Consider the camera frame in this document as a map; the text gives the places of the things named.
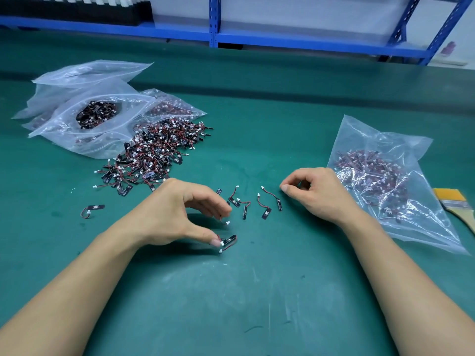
right hand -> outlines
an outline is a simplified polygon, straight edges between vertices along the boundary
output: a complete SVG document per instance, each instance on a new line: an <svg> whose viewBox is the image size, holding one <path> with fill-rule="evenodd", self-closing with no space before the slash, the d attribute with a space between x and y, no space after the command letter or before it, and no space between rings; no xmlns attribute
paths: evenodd
<svg viewBox="0 0 475 356"><path fill-rule="evenodd" d="M331 168L300 168L288 175L280 188L315 216L338 226L367 215Z"/></svg>

left hand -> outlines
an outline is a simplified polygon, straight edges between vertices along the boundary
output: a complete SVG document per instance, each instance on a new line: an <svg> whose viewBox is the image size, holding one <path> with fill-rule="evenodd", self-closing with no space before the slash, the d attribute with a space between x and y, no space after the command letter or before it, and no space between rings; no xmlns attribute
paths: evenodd
<svg viewBox="0 0 475 356"><path fill-rule="evenodd" d="M231 206L209 187L170 178L111 226L111 230L134 238L132 241L138 246L166 245L187 237L220 247L221 239L217 234L188 220L186 207L217 220L228 217L232 211Z"/></svg>

plastic bag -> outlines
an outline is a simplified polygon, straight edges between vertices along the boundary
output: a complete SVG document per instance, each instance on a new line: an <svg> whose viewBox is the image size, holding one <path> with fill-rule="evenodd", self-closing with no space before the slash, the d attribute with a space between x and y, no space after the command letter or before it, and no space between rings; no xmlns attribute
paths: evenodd
<svg viewBox="0 0 475 356"><path fill-rule="evenodd" d="M117 113L92 129L81 129L76 117L91 101L114 103ZM121 80L109 80L60 105L50 117L39 115L24 127L33 130L28 137L41 135L81 155L111 158L123 151L144 110L155 101Z"/></svg>
<svg viewBox="0 0 475 356"><path fill-rule="evenodd" d="M144 123L154 123L170 117L181 117L187 120L193 120L206 115L206 112L191 106L182 99L164 93L158 89L146 89L140 94L152 96L156 101L148 107L143 115Z"/></svg>
<svg viewBox="0 0 475 356"><path fill-rule="evenodd" d="M468 253L419 167L431 143L345 115L328 167L391 237Z"/></svg>
<svg viewBox="0 0 475 356"><path fill-rule="evenodd" d="M47 72L32 81L37 84L35 95L27 101L27 108L13 118L27 119L52 112L63 102L86 91L86 88L113 78L128 82L150 65L96 60Z"/></svg>

